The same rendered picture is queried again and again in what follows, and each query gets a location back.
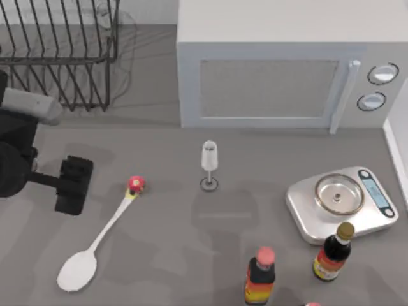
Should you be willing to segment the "large microwave knob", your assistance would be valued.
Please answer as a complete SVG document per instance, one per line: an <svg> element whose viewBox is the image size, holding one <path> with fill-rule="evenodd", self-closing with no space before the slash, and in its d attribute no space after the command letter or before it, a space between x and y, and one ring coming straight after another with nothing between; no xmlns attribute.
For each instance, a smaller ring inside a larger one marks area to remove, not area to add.
<svg viewBox="0 0 408 306"><path fill-rule="evenodd" d="M392 82L398 74L398 66L389 62L371 68L368 72L367 79L373 85L385 85Z"/></svg>

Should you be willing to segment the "small microwave knob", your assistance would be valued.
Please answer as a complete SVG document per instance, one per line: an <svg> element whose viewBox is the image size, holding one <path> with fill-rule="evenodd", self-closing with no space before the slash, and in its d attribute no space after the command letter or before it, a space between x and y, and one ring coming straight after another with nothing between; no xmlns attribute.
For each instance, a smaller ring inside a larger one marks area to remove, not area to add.
<svg viewBox="0 0 408 306"><path fill-rule="evenodd" d="M381 92L362 95L356 105L363 112L372 112L380 109L386 102L386 96Z"/></svg>

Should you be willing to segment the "microwave door with window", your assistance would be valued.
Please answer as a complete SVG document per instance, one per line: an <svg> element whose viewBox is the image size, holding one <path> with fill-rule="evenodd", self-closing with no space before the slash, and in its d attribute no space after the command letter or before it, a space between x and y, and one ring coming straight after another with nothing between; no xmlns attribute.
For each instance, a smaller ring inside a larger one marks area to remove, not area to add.
<svg viewBox="0 0 408 306"><path fill-rule="evenodd" d="M328 128L364 47L352 43L179 43L185 128Z"/></svg>

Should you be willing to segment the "pale grey rounded box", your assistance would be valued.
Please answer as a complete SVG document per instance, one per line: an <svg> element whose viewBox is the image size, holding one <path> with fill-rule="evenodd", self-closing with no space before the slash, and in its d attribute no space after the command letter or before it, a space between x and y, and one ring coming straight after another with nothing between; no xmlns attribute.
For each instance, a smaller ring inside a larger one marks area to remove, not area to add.
<svg viewBox="0 0 408 306"><path fill-rule="evenodd" d="M34 92L26 92L7 87L0 102L0 108L5 110L32 115L42 124L58 125L61 121L63 107L52 96Z"/></svg>

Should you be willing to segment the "clear champagne glass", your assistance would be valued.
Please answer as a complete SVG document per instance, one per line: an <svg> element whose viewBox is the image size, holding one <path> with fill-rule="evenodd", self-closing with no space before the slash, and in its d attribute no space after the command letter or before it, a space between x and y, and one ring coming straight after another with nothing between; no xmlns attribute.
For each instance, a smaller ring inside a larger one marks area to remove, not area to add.
<svg viewBox="0 0 408 306"><path fill-rule="evenodd" d="M218 150L215 141L207 140L201 151L201 168L206 172L206 177L200 181L200 187L206 192L215 191L219 187L219 183L215 177L212 176L213 172L218 169Z"/></svg>

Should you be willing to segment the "silver kitchen scale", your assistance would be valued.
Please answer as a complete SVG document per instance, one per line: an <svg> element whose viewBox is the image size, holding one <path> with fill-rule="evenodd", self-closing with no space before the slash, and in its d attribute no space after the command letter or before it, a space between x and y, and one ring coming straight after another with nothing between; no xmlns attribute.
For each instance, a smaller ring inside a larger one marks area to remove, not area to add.
<svg viewBox="0 0 408 306"><path fill-rule="evenodd" d="M303 239L323 244L342 222L360 237L394 225L399 214L374 172L353 166L305 178L291 185L286 205Z"/></svg>

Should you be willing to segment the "white spoon with red figure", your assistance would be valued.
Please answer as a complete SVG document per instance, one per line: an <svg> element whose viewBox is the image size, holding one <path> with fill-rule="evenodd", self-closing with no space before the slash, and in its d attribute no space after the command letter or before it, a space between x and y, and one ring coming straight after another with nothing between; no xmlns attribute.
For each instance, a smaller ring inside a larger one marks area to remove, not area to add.
<svg viewBox="0 0 408 306"><path fill-rule="evenodd" d="M135 175L129 178L121 203L94 241L87 249L69 257L61 267L56 279L61 290L68 293L77 292L90 283L98 268L96 250L99 244L130 204L143 192L145 185L146 180L142 176Z"/></svg>

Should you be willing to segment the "dark bottle with pink cap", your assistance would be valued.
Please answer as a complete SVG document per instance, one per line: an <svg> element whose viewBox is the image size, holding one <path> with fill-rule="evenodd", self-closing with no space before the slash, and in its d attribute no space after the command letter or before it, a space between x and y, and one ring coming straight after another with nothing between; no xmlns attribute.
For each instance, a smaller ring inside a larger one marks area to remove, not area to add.
<svg viewBox="0 0 408 306"><path fill-rule="evenodd" d="M272 294L275 278L275 252L271 247L260 247L249 260L244 284L245 304L265 306Z"/></svg>

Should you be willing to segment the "pale microwave oven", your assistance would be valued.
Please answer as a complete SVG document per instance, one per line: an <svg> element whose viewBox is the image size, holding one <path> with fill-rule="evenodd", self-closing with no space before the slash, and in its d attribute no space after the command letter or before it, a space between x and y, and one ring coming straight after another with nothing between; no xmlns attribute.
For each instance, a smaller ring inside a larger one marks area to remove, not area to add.
<svg viewBox="0 0 408 306"><path fill-rule="evenodd" d="M352 43L364 47L340 128L381 128L408 87L408 0L180 0L179 43ZM371 68L396 64L398 76L373 85ZM383 93L378 110L361 111L362 95Z"/></svg>

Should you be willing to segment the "dark bottle with gold cap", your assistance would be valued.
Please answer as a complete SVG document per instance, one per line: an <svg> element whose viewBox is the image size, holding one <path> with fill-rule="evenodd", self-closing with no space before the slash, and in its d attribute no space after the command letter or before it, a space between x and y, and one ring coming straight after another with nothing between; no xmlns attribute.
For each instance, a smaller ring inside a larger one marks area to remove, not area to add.
<svg viewBox="0 0 408 306"><path fill-rule="evenodd" d="M351 253L354 226L342 222L335 234L328 236L312 263L314 275L322 281L335 280Z"/></svg>

